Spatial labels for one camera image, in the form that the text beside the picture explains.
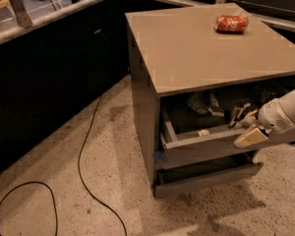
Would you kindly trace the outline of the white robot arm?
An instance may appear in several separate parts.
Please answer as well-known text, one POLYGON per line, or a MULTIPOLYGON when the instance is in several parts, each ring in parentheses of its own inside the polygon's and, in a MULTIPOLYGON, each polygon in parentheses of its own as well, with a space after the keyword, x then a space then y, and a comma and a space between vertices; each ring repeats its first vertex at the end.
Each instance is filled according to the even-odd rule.
POLYGON ((231 117, 229 129, 245 130, 234 142, 237 148, 265 142, 271 134, 286 133, 295 129, 295 89, 254 110, 250 103, 235 106, 231 117))

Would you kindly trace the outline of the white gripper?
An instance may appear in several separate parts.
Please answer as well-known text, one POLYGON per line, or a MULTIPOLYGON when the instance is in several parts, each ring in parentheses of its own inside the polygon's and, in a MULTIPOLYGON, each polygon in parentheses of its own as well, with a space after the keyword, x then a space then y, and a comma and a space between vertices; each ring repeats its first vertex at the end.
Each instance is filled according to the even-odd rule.
POLYGON ((266 141, 269 133, 266 128, 272 129, 277 134, 285 133, 295 127, 292 121, 283 110, 278 98, 275 98, 258 109, 252 108, 250 103, 243 106, 235 106, 231 112, 229 129, 245 128, 244 132, 234 141, 237 148, 246 148, 266 141), (263 126, 254 125, 258 121, 263 126))

